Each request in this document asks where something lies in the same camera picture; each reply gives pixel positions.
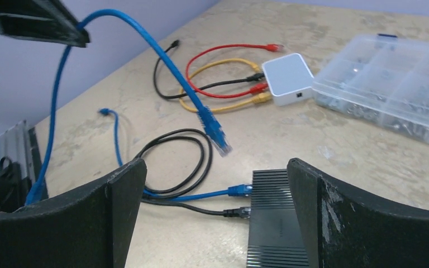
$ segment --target beige speckled countertop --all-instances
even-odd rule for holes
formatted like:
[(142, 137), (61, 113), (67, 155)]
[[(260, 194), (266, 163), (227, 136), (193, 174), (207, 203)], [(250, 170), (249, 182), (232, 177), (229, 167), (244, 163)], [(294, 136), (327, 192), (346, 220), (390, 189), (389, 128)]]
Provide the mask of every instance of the beige speckled countertop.
[[(325, 58), (331, 58), (355, 35), (378, 32), (429, 40), (429, 17), (225, 0), (161, 44), (166, 47), (181, 39), (173, 59), (184, 68), (193, 55), (211, 46), (277, 42), (286, 46), (286, 53), (301, 53), (315, 74)], [(280, 55), (253, 49), (227, 50), (198, 60), (195, 67), (234, 56), (261, 64)], [(156, 136), (184, 127), (200, 128), (194, 114), (183, 110), (178, 102), (166, 102), (155, 94), (151, 83), (155, 60), (153, 51), (145, 51), (58, 111), (47, 173), (51, 196), (117, 167), (113, 119), (99, 116), (96, 111), (101, 107), (121, 114), (125, 161)], [(246, 66), (231, 64), (207, 70), (195, 82), (203, 85), (249, 74)], [(159, 85), (167, 93), (178, 90), (165, 68)], [(205, 101), (211, 106), (219, 102)], [(212, 171), (199, 193), (248, 183), (253, 170), (285, 168), (290, 158), (299, 157), (372, 193), (429, 209), (429, 145), (344, 117), (311, 100), (285, 107), (269, 103), (217, 118), (234, 151), (226, 158), (215, 155)], [(42, 155), (48, 123), (46, 119), (36, 126)], [(146, 158), (151, 186), (168, 188), (185, 178), (198, 159), (198, 152), (190, 150), (197, 149), (183, 142), (155, 149)], [(225, 209), (248, 205), (249, 200), (214, 198), (195, 204)], [(126, 267), (245, 267), (248, 228), (243, 221), (142, 204)]]

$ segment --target blue ethernet cable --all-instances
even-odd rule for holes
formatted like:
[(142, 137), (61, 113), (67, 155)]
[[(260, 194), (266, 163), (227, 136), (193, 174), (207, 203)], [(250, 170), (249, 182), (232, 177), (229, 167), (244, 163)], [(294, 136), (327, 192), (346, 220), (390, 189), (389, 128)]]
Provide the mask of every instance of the blue ethernet cable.
[[(111, 110), (109, 108), (102, 108), (99, 110), (99, 113), (104, 115), (104, 116), (108, 116), (109, 114), (112, 114), (115, 118), (115, 121), (114, 121), (114, 147), (115, 147), (117, 163), (119, 164), (119, 166), (122, 166), (123, 162), (122, 162), (122, 157), (121, 157), (121, 151), (119, 150), (119, 136), (118, 136), (119, 115), (116, 111)], [(144, 193), (147, 195), (151, 195), (153, 197), (158, 196), (157, 194), (154, 194), (150, 191), (147, 191), (146, 189), (144, 189)], [(192, 201), (192, 200), (204, 199), (204, 198), (209, 198), (209, 197), (219, 197), (221, 195), (228, 195), (230, 197), (248, 197), (251, 193), (252, 193), (252, 185), (241, 184), (241, 185), (237, 185), (237, 186), (231, 186), (227, 190), (205, 193), (205, 194), (185, 195), (182, 197), (172, 198), (172, 199), (170, 199), (170, 201), (177, 201), (177, 202)]]
[(108, 108), (102, 108), (99, 110), (99, 113), (107, 116), (109, 114), (112, 114), (114, 116), (114, 148), (116, 150), (116, 160), (117, 163), (119, 164), (119, 166), (124, 165), (124, 163), (122, 162), (122, 157), (121, 157), (121, 151), (119, 150), (119, 138), (118, 138), (118, 128), (119, 128), (119, 115), (117, 114), (116, 111), (108, 109)]
[[(82, 22), (77, 25), (77, 29), (81, 30), (85, 28), (85, 26), (98, 17), (103, 16), (113, 16), (120, 18), (129, 24), (132, 28), (134, 28), (143, 38), (144, 40), (155, 50), (158, 56), (162, 59), (171, 73), (175, 76), (177, 81), (182, 85), (183, 89), (187, 93), (188, 97), (191, 99), (195, 107), (198, 109), (198, 117), (201, 120), (203, 125), (203, 129), (205, 133), (210, 137), (213, 143), (216, 145), (218, 151), (221, 155), (226, 155), (231, 151), (231, 146), (227, 143), (224, 132), (221, 129), (220, 123), (215, 119), (211, 110), (203, 106), (203, 103), (196, 96), (195, 91), (189, 86), (188, 82), (183, 78), (181, 72), (177, 69), (175, 64), (170, 60), (164, 50), (157, 44), (157, 42), (150, 36), (150, 34), (140, 26), (133, 18), (124, 14), (121, 11), (115, 9), (102, 9), (96, 12), (91, 13), (88, 17), (86, 17)], [(55, 117), (56, 117), (56, 100), (58, 96), (58, 89), (60, 86), (61, 74), (63, 72), (63, 68), (65, 66), (66, 60), (68, 59), (68, 55), (70, 54), (72, 47), (67, 46), (61, 56), (60, 64), (55, 76), (55, 83), (53, 87), (51, 107), (50, 107), (50, 126), (49, 126), (49, 139), (47, 143), (47, 148), (45, 152), (44, 162), (42, 163), (42, 168), (39, 173), (39, 177), (37, 181), (33, 184), (30, 189), (25, 205), (32, 204), (34, 202), (40, 201), (42, 197), (42, 187), (43, 181), (45, 177), (45, 173), (47, 171), (51, 151), (53, 149), (53, 142), (55, 136)]]

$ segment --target purple wall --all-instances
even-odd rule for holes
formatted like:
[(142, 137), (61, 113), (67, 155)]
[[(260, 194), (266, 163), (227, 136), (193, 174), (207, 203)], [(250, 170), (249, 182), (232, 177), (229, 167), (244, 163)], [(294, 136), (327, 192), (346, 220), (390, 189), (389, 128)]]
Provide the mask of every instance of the purple wall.
[[(98, 9), (119, 9), (157, 40), (218, 1), (63, 0), (79, 20)], [(60, 87), (59, 107), (148, 48), (137, 32), (116, 18), (99, 18), (86, 29), (92, 42), (86, 49), (71, 52)], [(0, 134), (23, 119), (33, 125), (49, 115), (51, 89), (63, 49), (63, 45), (0, 36)]]

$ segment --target ethernet cable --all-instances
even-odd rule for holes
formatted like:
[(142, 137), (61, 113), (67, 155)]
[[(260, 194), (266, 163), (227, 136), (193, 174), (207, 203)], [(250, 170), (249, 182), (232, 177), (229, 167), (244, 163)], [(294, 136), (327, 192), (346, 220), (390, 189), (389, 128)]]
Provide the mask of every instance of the ethernet cable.
[[(226, 141), (226, 136), (223, 130), (221, 129), (221, 125), (218, 122), (218, 120), (215, 119), (211, 110), (208, 107), (204, 106), (203, 103), (200, 101), (200, 99), (196, 96), (193, 89), (190, 87), (188, 82), (183, 78), (180, 71), (177, 69), (175, 64), (170, 60), (170, 58), (167, 56), (164, 50), (157, 44), (157, 42), (152, 38), (152, 36), (150, 36), (150, 34), (142, 26), (140, 26), (133, 18), (115, 9), (102, 9), (102, 10), (93, 12), (88, 17), (86, 17), (82, 22), (78, 24), (77, 29), (82, 30), (91, 21), (95, 20), (98, 17), (103, 17), (103, 16), (113, 16), (113, 17), (120, 18), (121, 20), (129, 24), (132, 28), (134, 28), (134, 30), (136, 30), (144, 38), (144, 40), (147, 43), (149, 43), (149, 45), (155, 50), (155, 52), (162, 58), (162, 61), (169, 68), (169, 70), (175, 76), (177, 81), (182, 85), (182, 87), (184, 88), (185, 92), (192, 100), (195, 107), (197, 107), (198, 117), (203, 125), (203, 129), (205, 133), (213, 141), (213, 143), (217, 147), (220, 154), (222, 156), (227, 155), (232, 150), (232, 148)], [(47, 168), (50, 162), (50, 156), (51, 156), (51, 151), (53, 149), (53, 142), (54, 142), (56, 99), (58, 96), (58, 89), (60, 85), (60, 79), (63, 72), (63, 68), (65, 66), (66, 60), (70, 54), (71, 49), (72, 49), (71, 46), (67, 46), (61, 56), (60, 64), (55, 77), (53, 93), (52, 93), (51, 108), (50, 108), (49, 139), (48, 139), (47, 149), (45, 152), (45, 158), (44, 158), (44, 162), (42, 163), (42, 168), (40, 170), (39, 177), (36, 180), (36, 182), (33, 184), (32, 188), (30, 189), (27, 195), (25, 205), (38, 202), (41, 200), (41, 197), (42, 197), (45, 173), (47, 171)]]
[(264, 50), (268, 50), (271, 52), (282, 52), (284, 47), (282, 45), (277, 45), (277, 44), (268, 44), (268, 45), (251, 45), (251, 44), (231, 44), (231, 45), (222, 45), (222, 46), (215, 46), (212, 47), (210, 49), (207, 49), (203, 52), (201, 52), (200, 54), (196, 55), (195, 57), (193, 57), (187, 64), (187, 67), (185, 68), (185, 77), (188, 81), (188, 84), (190, 84), (190, 86), (198, 93), (203, 94), (205, 96), (208, 97), (212, 97), (212, 98), (219, 98), (219, 99), (230, 99), (230, 98), (237, 98), (242, 96), (242, 93), (237, 93), (237, 94), (231, 94), (231, 95), (218, 95), (218, 94), (213, 94), (213, 93), (209, 93), (209, 92), (204, 92), (202, 90), (200, 90), (199, 88), (197, 88), (193, 82), (191, 81), (190, 77), (189, 77), (189, 69), (191, 64), (199, 57), (205, 55), (206, 53), (209, 53), (211, 51), (214, 50), (218, 50), (218, 49), (225, 49), (225, 48), (229, 48), (229, 47), (250, 47), (250, 48), (255, 48), (255, 49), (264, 49)]
[[(119, 115), (116, 111), (111, 110), (109, 108), (102, 108), (98, 112), (104, 116), (108, 116), (108, 115), (112, 114), (115, 118), (114, 132), (113, 132), (114, 133), (114, 147), (115, 147), (117, 163), (119, 166), (122, 166), (123, 162), (122, 162), (121, 152), (119, 150), (119, 138), (118, 138)], [(185, 195), (186, 193), (192, 191), (195, 187), (197, 187), (206, 178), (206, 175), (208, 175), (208, 171), (211, 168), (211, 162), (213, 161), (213, 154), (212, 154), (212, 150), (211, 150), (211, 144), (209, 143), (209, 139), (206, 137), (205, 137), (205, 139), (208, 142), (208, 161), (206, 163), (205, 171), (203, 172), (203, 174), (200, 176), (198, 181), (195, 182), (194, 186), (192, 185), (189, 188), (187, 188), (188, 190), (185, 190), (186, 192), (177, 192), (176, 194), (167, 195), (167, 194), (170, 194), (174, 191), (177, 191), (179, 188), (186, 186), (186, 184), (189, 183), (190, 180), (194, 177), (194, 175), (200, 170), (201, 164), (204, 162), (204, 148), (203, 148), (203, 145), (201, 144), (201, 142), (199, 140), (197, 140), (194, 137), (173, 136), (175, 134), (183, 133), (183, 132), (194, 132), (194, 133), (197, 133), (200, 135), (202, 134), (201, 131), (192, 130), (192, 129), (182, 129), (182, 130), (167, 133), (165, 135), (162, 135), (162, 136), (157, 137), (156, 139), (150, 141), (136, 155), (136, 157), (142, 158), (144, 153), (147, 150), (153, 148), (156, 145), (167, 142), (167, 141), (172, 141), (172, 140), (194, 141), (200, 147), (201, 157), (200, 157), (200, 161), (197, 164), (197, 167), (192, 172), (193, 175), (188, 176), (188, 178), (186, 178), (181, 184), (179, 184), (178, 186), (171, 188), (169, 190), (154, 190), (154, 189), (150, 189), (148, 186), (146, 186), (144, 189), (144, 194), (146, 194), (146, 195), (148, 195), (154, 199), (166, 199), (166, 200), (168, 199), (169, 201), (176, 201), (176, 202), (198, 200), (198, 199), (204, 199), (204, 198), (209, 198), (209, 197), (218, 197), (221, 195), (228, 195), (230, 197), (248, 197), (250, 195), (250, 193), (252, 192), (252, 185), (250, 185), (250, 184), (240, 184), (240, 185), (236, 185), (236, 186), (231, 186), (226, 190), (212, 192), (212, 193)]]
[[(225, 60), (215, 61), (214, 63), (209, 63), (209, 64), (201, 67), (200, 69), (196, 70), (193, 74), (191, 74), (189, 78), (192, 79), (197, 74), (199, 74), (202, 71), (204, 71), (208, 68), (211, 68), (213, 66), (225, 64), (225, 63), (231, 63), (231, 62), (241, 62), (241, 63), (249, 64), (254, 69), (254, 71), (256, 71), (256, 72), (257, 72), (257, 68), (259, 68), (259, 66), (256, 63), (253, 63), (252, 61), (248, 61), (245, 59), (239, 59), (239, 58), (225, 59)], [(264, 92), (267, 89), (267, 87), (268, 87), (267, 83), (259, 83), (255, 86), (251, 87), (249, 90), (241, 93), (241, 95), (253, 94), (254, 95), (253, 97), (250, 97), (247, 100), (243, 100), (243, 101), (240, 101), (240, 102), (235, 103), (235, 104), (231, 104), (229, 106), (220, 107), (220, 108), (213, 108), (213, 109), (211, 109), (211, 111), (213, 113), (223, 113), (223, 112), (228, 112), (231, 110), (239, 109), (241, 107), (244, 107), (244, 106), (247, 106), (250, 104), (267, 102), (267, 101), (272, 99), (272, 95), (269, 92)], [(183, 93), (183, 88), (179, 89), (179, 93)], [(179, 98), (178, 101), (180, 102), (180, 105), (185, 110), (196, 113), (197, 110), (193, 107), (188, 106), (186, 104), (186, 102), (183, 100), (183, 98)]]
[[(170, 50), (175, 49), (177, 47), (179, 47), (180, 45), (180, 40), (175, 40), (173, 41), (170, 46), (165, 49), (165, 53), (168, 53)], [(158, 58), (157, 61), (155, 62), (155, 66), (154, 66), (154, 71), (152, 73), (152, 83), (154, 85), (154, 89), (155, 89), (155, 93), (157, 93), (157, 95), (166, 100), (172, 100), (172, 99), (178, 99), (178, 98), (183, 98), (186, 97), (187, 94), (186, 93), (182, 93), (182, 94), (177, 94), (177, 95), (165, 95), (164, 93), (162, 93), (162, 91), (159, 89), (159, 85), (157, 83), (157, 70), (160, 64), (160, 61), (162, 59)], [(259, 81), (262, 78), (264, 78), (264, 73), (261, 73), (260, 68), (257, 64), (255, 63), (251, 63), (250, 61), (244, 60), (244, 59), (239, 59), (240, 61), (245, 61), (246, 64), (249, 64), (252, 66), (252, 68), (256, 71), (255, 74), (248, 76), (246, 78), (242, 78), (242, 79), (234, 79), (234, 80), (228, 80), (228, 81), (219, 81), (219, 82), (215, 82), (209, 85), (205, 85), (203, 87), (200, 88), (200, 90), (206, 90), (208, 88), (213, 88), (213, 87), (218, 87), (220, 85), (231, 85), (231, 84), (238, 84), (238, 83), (246, 83), (246, 82), (253, 82), (253, 81)]]

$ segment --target clear plastic box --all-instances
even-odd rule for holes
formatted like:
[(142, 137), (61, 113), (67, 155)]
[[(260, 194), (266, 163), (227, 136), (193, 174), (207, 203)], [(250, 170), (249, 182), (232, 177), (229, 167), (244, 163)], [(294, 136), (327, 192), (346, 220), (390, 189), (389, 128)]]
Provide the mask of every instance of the clear plastic box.
[(429, 143), (429, 42), (357, 36), (312, 88), (321, 106)]

